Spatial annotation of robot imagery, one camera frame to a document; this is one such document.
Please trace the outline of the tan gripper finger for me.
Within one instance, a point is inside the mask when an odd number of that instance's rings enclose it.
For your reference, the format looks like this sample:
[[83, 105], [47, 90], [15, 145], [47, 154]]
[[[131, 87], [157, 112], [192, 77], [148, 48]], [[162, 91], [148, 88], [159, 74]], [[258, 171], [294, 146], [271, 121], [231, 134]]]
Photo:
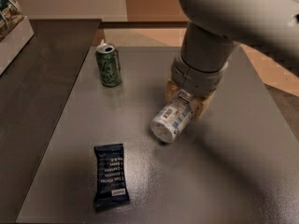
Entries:
[[173, 78], [169, 78], [166, 84], [165, 100], [170, 103], [178, 94], [180, 86], [174, 81]]
[[211, 101], [213, 100], [215, 92], [207, 96], [193, 96], [190, 102], [192, 109], [192, 120], [199, 120], [207, 111]]

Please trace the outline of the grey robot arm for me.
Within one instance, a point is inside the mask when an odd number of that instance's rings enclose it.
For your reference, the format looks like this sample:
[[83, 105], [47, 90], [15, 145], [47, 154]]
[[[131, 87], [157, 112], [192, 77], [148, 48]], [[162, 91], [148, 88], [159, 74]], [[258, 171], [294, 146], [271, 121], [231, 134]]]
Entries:
[[179, 0], [189, 19], [171, 66], [166, 100], [183, 89], [192, 96], [192, 117], [207, 110], [241, 44], [257, 49], [294, 75], [299, 69], [299, 0]]

